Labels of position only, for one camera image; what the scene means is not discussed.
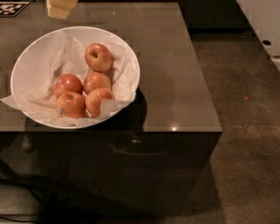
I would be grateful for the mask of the red apple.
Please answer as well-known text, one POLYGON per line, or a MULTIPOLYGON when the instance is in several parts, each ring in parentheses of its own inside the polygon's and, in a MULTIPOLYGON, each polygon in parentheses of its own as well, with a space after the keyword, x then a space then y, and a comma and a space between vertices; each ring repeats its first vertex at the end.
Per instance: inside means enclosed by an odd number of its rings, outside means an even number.
POLYGON ((85 99, 79 93, 65 92, 57 99, 56 111, 62 118, 84 118, 86 114, 85 99))
POLYGON ((73 74, 64 74, 57 78, 53 92, 56 97, 61 96, 65 92, 76 92, 81 94, 83 92, 83 85, 80 79, 73 74))
POLYGON ((85 61, 90 69, 96 72, 109 71, 113 64, 113 55, 103 44, 92 43, 85 50, 85 61))
POLYGON ((86 94, 99 88, 111 88, 111 81, 108 76, 99 72, 90 72, 83 81, 83 89, 86 94))
POLYGON ((85 105, 92 117, 97 118, 100 116, 101 103, 104 99, 110 99, 110 100, 115 99, 112 90, 108 88, 98 88, 91 91, 87 95, 85 99, 85 105))

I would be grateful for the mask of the black white fiducial marker tag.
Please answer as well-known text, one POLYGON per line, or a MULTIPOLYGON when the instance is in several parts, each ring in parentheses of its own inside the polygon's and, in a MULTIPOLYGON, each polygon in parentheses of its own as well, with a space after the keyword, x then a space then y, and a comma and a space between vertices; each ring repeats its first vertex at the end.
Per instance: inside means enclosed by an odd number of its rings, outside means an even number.
POLYGON ((0 2, 0 17, 14 18, 28 5, 29 2, 0 2))

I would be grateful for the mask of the dark glass table cabinet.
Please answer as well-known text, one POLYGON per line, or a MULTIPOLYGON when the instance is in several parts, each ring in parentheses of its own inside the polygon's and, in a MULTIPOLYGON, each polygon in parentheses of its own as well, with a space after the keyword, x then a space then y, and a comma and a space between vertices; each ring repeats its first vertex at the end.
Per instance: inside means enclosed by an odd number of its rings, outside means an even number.
POLYGON ((0 133, 0 215, 187 216, 219 133, 0 133))

